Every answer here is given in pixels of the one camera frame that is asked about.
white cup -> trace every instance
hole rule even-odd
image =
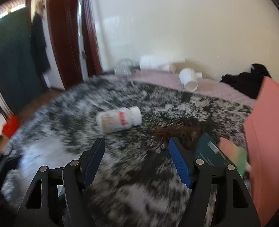
[[[198,87],[197,76],[193,69],[184,68],[179,73],[179,79],[187,91],[196,91]]]

blue gripper pad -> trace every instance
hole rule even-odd
[[[181,152],[177,148],[173,139],[169,140],[169,153],[170,153],[173,163],[177,169],[180,180],[182,181],[183,184],[186,184],[186,186],[190,189],[192,187],[192,180],[190,178],[189,167],[188,167],[187,163],[185,162]]]

white plastic container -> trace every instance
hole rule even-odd
[[[139,59],[139,67],[141,69],[155,69],[175,73],[176,64],[184,63],[185,57],[164,56],[158,54],[143,55]]]
[[[99,129],[104,134],[130,129],[132,126],[141,125],[143,122],[138,107],[122,107],[108,112],[99,112],[96,120]]]
[[[179,73],[179,79],[187,91],[196,91],[198,87],[198,82],[196,73],[193,69],[184,68],[183,70],[181,70]]]

black coat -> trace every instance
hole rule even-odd
[[[32,21],[30,45],[36,71],[39,75],[42,75],[50,69],[50,64],[46,55],[46,41],[42,19],[37,13],[35,13]]]
[[[267,68],[261,64],[252,64],[251,72],[242,72],[238,76],[226,74],[220,82],[227,83],[239,92],[256,99],[264,76],[271,77]]]

pink bedsheet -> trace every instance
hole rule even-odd
[[[105,76],[105,78],[116,79],[114,75],[108,75]],[[142,70],[138,71],[134,76],[128,79],[186,91],[179,80],[178,73],[171,74],[167,72]],[[198,79],[198,88],[194,93],[218,97],[231,102],[238,102],[244,105],[249,105],[251,107],[253,107],[255,103],[255,99],[251,99],[250,97],[240,93],[228,84],[205,78]]]

